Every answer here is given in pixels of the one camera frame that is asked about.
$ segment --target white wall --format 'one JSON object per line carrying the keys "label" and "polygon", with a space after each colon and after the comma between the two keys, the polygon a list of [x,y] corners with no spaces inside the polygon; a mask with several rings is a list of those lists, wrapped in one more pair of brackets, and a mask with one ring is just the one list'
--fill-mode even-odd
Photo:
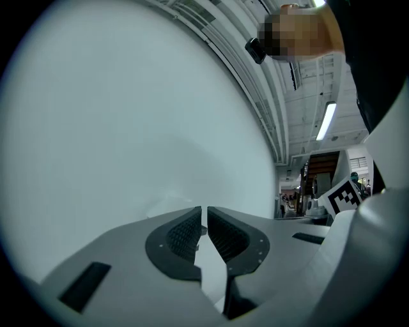
{"label": "white wall", "polygon": [[65,3],[19,50],[0,98],[0,208],[23,274],[41,281],[170,197],[272,217],[274,163],[250,106],[180,22]]}
{"label": "white wall", "polygon": [[356,159],[356,158],[366,158],[366,162],[368,164],[368,167],[363,167],[363,168],[355,168],[351,169],[351,172],[355,171],[358,173],[359,178],[362,177],[367,177],[367,180],[369,179],[371,181],[371,185],[373,182],[373,159],[372,156],[369,154],[367,151],[365,145],[359,144],[357,146],[350,147],[348,149],[348,156],[351,159]]}
{"label": "white wall", "polygon": [[351,163],[347,150],[340,150],[337,167],[332,178],[331,187],[335,187],[345,177],[351,176]]}

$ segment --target person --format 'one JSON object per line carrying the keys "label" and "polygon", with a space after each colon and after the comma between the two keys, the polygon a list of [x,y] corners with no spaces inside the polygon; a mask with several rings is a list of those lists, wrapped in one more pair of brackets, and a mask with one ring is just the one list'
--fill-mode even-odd
{"label": "person", "polygon": [[370,180],[368,180],[368,184],[366,185],[366,193],[368,196],[371,196],[371,184],[369,184]]}
{"label": "person", "polygon": [[352,183],[355,185],[355,187],[358,190],[358,193],[361,197],[362,200],[366,199],[369,197],[369,194],[366,192],[366,188],[362,185],[362,183],[359,183],[359,176],[357,172],[351,172],[350,176]]}
{"label": "person", "polygon": [[[258,39],[266,54],[280,61],[313,59],[331,52],[345,54],[357,88],[357,105],[371,133],[408,74],[403,47],[405,7],[394,2],[380,8],[366,0],[327,0],[317,8],[287,4],[260,25]],[[372,191],[378,193],[383,188],[374,164]]]}

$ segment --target light fixture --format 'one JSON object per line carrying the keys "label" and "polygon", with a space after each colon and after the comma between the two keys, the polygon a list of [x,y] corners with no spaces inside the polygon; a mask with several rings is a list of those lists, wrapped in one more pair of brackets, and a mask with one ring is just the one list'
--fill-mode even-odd
{"label": "light fixture", "polygon": [[317,136],[317,141],[323,140],[324,136],[328,130],[328,127],[330,126],[331,119],[334,116],[335,108],[337,107],[337,104],[335,102],[327,102],[325,105],[325,115],[324,115],[324,120],[322,121],[320,132],[318,133]]}
{"label": "light fixture", "polygon": [[324,0],[314,0],[315,7],[320,7],[325,4]]}

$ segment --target black rubber gasket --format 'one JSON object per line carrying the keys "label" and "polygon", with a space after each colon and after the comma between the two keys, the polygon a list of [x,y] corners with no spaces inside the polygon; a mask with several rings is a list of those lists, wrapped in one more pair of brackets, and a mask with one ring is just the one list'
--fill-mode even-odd
{"label": "black rubber gasket", "polygon": [[201,236],[202,208],[156,228],[146,238],[145,250],[150,261],[173,279],[201,282],[201,270],[194,265],[196,245]]}
{"label": "black rubber gasket", "polygon": [[266,258],[270,242],[259,229],[217,208],[207,208],[207,221],[209,237],[228,270],[223,314],[234,319],[257,307],[240,296],[235,277],[254,272]]}

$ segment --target grey curved surface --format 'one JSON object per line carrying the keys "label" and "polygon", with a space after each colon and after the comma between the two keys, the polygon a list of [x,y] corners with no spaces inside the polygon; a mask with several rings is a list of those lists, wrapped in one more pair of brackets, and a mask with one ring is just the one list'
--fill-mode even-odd
{"label": "grey curved surface", "polygon": [[112,268],[82,316],[99,326],[216,326],[226,319],[203,294],[199,282],[167,277],[148,259],[149,233],[192,208],[112,229],[61,263],[42,283],[57,299],[93,261]]}
{"label": "grey curved surface", "polygon": [[[270,250],[270,242],[263,231],[261,229],[252,228],[251,225],[244,223],[242,220],[236,220],[231,215],[227,215],[217,208],[208,207],[207,212],[209,236],[216,249],[218,251],[219,249],[222,250],[219,254],[226,262],[228,278],[245,275],[257,270]],[[224,227],[223,225],[213,226],[212,220],[217,219],[222,220],[225,224],[232,226],[232,228],[246,235],[248,244],[243,248],[242,252],[233,253],[235,249],[234,246],[240,242],[245,243],[245,240],[240,239],[235,233],[230,234],[228,227]],[[215,242],[217,237],[223,239],[220,244]]]}
{"label": "grey curved surface", "polygon": [[307,267],[229,326],[348,324],[397,270],[409,237],[408,212],[406,190],[372,196],[357,211],[340,213]]}
{"label": "grey curved surface", "polygon": [[263,231],[270,242],[270,251],[263,263],[251,274],[236,277],[240,295],[260,305],[268,301],[291,277],[305,268],[319,245],[292,236],[302,232],[325,237],[327,226],[300,224],[296,220],[272,220],[238,211],[217,208],[236,219]]}
{"label": "grey curved surface", "polygon": [[201,216],[202,208],[195,207],[154,229],[146,238],[146,254],[168,277],[201,283],[201,270],[194,265],[201,234]]}

